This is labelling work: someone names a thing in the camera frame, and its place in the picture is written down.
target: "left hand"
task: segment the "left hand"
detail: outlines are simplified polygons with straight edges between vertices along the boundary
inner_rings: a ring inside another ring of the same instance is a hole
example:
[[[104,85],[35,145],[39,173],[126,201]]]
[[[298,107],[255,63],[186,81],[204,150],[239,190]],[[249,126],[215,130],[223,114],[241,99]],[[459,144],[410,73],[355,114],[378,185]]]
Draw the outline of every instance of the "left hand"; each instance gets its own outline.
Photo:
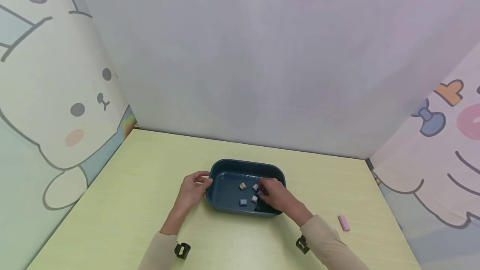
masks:
[[[212,185],[212,178],[203,177],[209,174],[209,171],[198,171],[187,175],[180,186],[174,208],[188,213],[200,201],[206,189]]]

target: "wall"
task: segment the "wall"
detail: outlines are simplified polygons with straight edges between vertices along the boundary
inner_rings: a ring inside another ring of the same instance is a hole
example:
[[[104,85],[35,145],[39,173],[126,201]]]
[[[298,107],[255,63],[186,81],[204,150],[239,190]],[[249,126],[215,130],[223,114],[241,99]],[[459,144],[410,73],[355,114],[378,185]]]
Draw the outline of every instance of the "wall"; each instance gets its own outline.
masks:
[[[0,264],[24,269],[135,124],[82,0],[0,0]]]
[[[480,264],[480,44],[372,158],[423,270]]]
[[[360,158],[480,40],[478,0],[85,1],[142,128]]]

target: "light green table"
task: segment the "light green table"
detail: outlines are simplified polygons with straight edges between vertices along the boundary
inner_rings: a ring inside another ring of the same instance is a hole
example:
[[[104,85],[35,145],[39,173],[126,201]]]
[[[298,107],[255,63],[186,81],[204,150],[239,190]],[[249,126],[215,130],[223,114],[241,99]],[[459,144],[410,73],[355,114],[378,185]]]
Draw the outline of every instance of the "light green table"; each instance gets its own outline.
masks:
[[[135,270],[184,176],[220,159],[271,163],[288,188],[322,215],[372,270],[419,270],[407,241],[363,160],[133,130],[29,270]],[[351,226],[343,232],[337,220]],[[192,246],[174,269],[324,269],[295,241],[284,215],[261,219],[214,211],[203,200],[179,241]]]

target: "beige sleeve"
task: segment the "beige sleeve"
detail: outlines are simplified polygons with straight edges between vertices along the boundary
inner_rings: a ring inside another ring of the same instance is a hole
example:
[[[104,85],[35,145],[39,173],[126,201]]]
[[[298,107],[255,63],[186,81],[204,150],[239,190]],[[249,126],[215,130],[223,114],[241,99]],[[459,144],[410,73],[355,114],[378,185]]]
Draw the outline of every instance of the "beige sleeve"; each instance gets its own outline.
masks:
[[[328,270],[369,270],[320,216],[313,216],[300,230],[310,250]]]
[[[138,270],[170,270],[175,261],[176,235],[156,233],[143,256]]]

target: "bunny paw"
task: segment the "bunny paw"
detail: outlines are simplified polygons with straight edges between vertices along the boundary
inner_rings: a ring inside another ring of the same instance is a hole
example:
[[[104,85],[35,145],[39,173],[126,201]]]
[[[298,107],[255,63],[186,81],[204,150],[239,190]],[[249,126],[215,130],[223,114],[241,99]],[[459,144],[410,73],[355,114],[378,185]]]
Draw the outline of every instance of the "bunny paw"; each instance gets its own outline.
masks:
[[[45,207],[49,210],[64,209],[82,197],[87,189],[87,181],[82,169],[75,167],[56,176],[43,195]]]

